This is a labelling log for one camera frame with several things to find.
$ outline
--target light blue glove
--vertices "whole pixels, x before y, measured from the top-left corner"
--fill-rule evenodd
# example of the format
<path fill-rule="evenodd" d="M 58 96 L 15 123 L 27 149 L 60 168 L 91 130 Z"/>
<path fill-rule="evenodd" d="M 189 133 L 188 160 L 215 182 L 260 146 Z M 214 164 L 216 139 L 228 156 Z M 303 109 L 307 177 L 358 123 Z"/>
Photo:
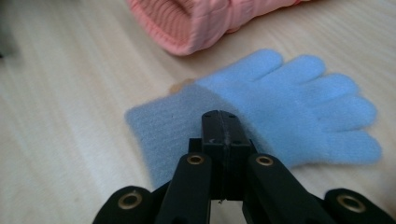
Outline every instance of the light blue glove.
<path fill-rule="evenodd" d="M 344 75 L 323 76 L 324 63 L 301 56 L 282 65 L 272 50 L 259 50 L 177 94 L 126 114 L 140 142 L 154 187 L 172 178 L 190 138 L 200 137 L 201 116 L 225 110 L 238 116 L 258 150 L 291 167 L 310 162 L 365 164 L 380 146 L 362 128 L 375 107 Z"/>

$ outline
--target glove finger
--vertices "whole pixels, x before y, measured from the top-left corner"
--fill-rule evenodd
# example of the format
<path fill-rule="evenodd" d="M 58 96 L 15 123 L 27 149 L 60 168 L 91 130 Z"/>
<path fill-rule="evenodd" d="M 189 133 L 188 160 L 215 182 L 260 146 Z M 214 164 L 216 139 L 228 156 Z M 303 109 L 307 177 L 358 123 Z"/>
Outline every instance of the glove finger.
<path fill-rule="evenodd" d="M 319 105 L 358 92 L 359 87 L 350 77 L 330 74 L 304 84 L 301 97 L 307 105 Z"/>
<path fill-rule="evenodd" d="M 369 164 L 381 158 L 381 146 L 365 131 L 332 134 L 329 146 L 333 148 L 326 156 L 330 163 Z"/>
<path fill-rule="evenodd" d="M 235 81 L 252 81 L 276 70 L 283 63 L 282 55 L 271 49 L 258 50 L 223 69 L 197 80 L 208 88 L 218 88 L 219 84 Z"/>
<path fill-rule="evenodd" d="M 302 55 L 285 63 L 282 67 L 262 78 L 261 81 L 268 83 L 272 80 L 275 84 L 284 82 L 295 85 L 303 84 L 322 75 L 325 69 L 325 64 L 320 58 L 311 55 Z"/>
<path fill-rule="evenodd" d="M 375 106 L 366 99 L 349 95 L 314 108 L 324 132 L 341 132 L 361 129 L 373 124 Z"/>

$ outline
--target wooden table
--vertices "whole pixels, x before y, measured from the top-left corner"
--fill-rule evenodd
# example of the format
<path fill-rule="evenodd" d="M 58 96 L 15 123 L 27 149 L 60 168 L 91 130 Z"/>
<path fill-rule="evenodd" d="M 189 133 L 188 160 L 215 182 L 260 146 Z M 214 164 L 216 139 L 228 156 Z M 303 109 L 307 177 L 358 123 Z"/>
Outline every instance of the wooden table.
<path fill-rule="evenodd" d="M 0 62 L 0 223 L 90 223 L 117 189 L 152 189 L 125 111 L 263 48 L 318 55 L 374 102 L 381 162 L 292 172 L 319 197 L 353 189 L 396 218 L 395 1 L 281 9 L 184 58 L 153 43 L 123 0 L 14 0 L 7 13 L 19 53 Z M 213 202 L 212 223 L 244 223 L 240 209 Z"/>

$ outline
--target pink knitted fabric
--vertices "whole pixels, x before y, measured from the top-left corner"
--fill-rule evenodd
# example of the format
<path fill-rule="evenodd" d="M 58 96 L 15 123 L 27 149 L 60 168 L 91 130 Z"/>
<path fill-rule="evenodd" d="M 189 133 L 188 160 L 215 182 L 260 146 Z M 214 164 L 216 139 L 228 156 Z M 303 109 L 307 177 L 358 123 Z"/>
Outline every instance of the pink knitted fabric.
<path fill-rule="evenodd" d="M 138 22 L 164 49 L 192 54 L 254 17 L 300 0 L 128 0 Z"/>

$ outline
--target wood grain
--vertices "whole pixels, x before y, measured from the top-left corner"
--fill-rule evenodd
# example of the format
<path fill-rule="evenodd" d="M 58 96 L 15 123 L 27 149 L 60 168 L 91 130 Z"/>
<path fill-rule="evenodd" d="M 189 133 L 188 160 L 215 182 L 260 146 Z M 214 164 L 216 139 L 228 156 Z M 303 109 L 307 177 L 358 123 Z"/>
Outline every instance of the wood grain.
<path fill-rule="evenodd" d="M 318 55 L 374 102 L 381 162 L 292 172 L 319 197 L 353 189 L 396 218 L 395 1 L 280 9 L 184 58 L 153 43 L 123 0 L 13 0 L 6 18 L 17 50 L 0 62 L 0 223 L 90 223 L 115 190 L 152 189 L 125 111 L 263 48 Z M 214 203 L 212 223 L 244 223 L 240 209 Z"/>

